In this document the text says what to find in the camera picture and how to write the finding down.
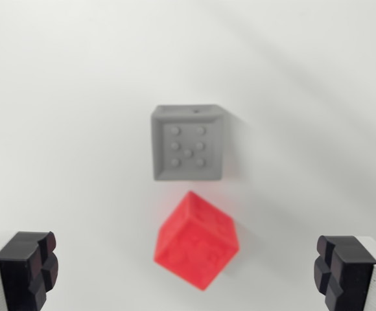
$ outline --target gray cube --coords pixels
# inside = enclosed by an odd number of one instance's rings
[[[158,106],[152,113],[155,180],[221,179],[223,120],[217,105]]]

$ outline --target white backdrop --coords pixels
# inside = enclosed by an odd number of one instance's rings
[[[230,112],[222,181],[155,182],[150,113]],[[154,264],[194,190],[241,252],[201,292]],[[45,311],[327,310],[319,235],[376,239],[376,0],[0,0],[0,231],[53,231]]]

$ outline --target red cube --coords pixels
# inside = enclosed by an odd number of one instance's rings
[[[155,261],[205,290],[238,250],[233,219],[188,192],[159,230]]]

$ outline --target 3d printed cube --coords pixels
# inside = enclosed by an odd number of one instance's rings
[[[154,178],[221,179],[223,119],[217,105],[158,106],[152,114]]]
[[[40,311],[58,275],[52,232],[17,232],[0,239],[0,311]]]
[[[233,219],[188,192],[159,230],[155,261],[205,290],[238,250]]]

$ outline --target die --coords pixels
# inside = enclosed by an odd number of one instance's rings
[[[220,106],[158,106],[151,123],[155,180],[221,179],[224,110]]]
[[[205,290],[238,251],[233,219],[188,192],[161,226],[154,260]]]

